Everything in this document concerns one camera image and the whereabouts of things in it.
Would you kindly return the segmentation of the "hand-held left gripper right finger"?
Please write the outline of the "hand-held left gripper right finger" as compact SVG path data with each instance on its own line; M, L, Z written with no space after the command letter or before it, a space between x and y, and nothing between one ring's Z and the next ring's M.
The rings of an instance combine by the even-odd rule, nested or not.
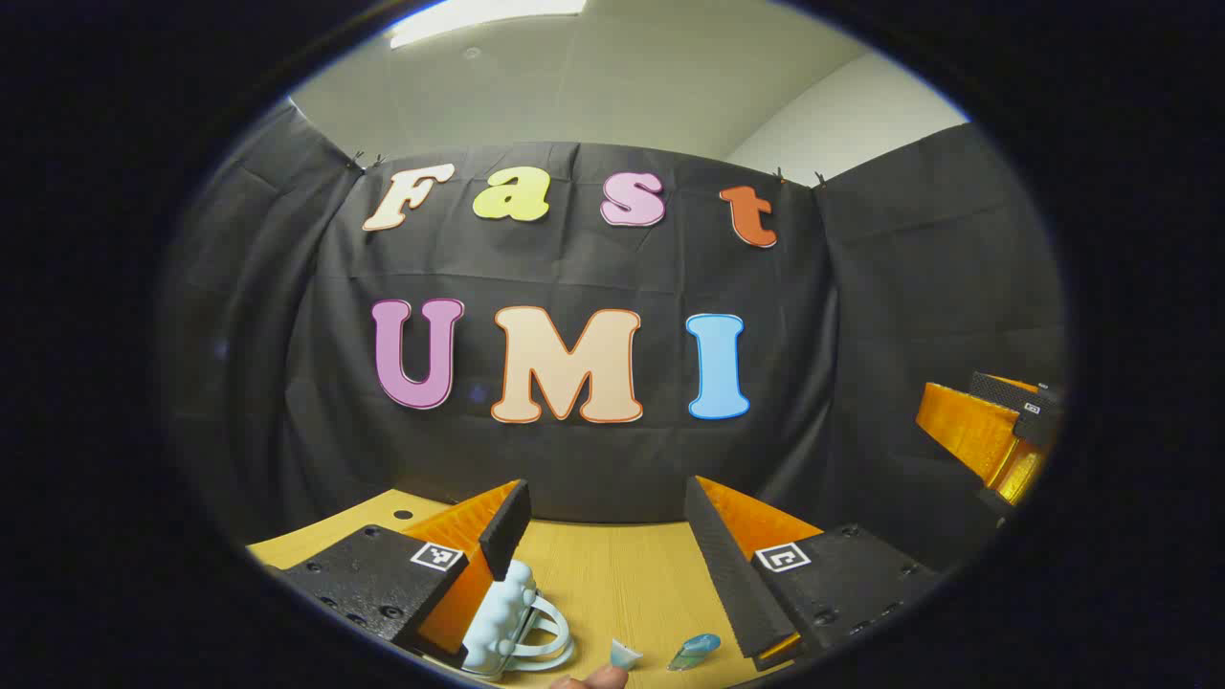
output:
M821 528L706 477L686 481L685 519L756 671L866 636L941 581L860 523Z

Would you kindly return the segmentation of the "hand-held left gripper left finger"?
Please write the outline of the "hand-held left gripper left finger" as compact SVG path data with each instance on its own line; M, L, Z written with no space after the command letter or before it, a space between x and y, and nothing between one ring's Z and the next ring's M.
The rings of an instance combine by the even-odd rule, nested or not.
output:
M530 520L528 481L513 479L405 526L303 528L262 542L258 560L359 631L458 671L477 653L466 636Z

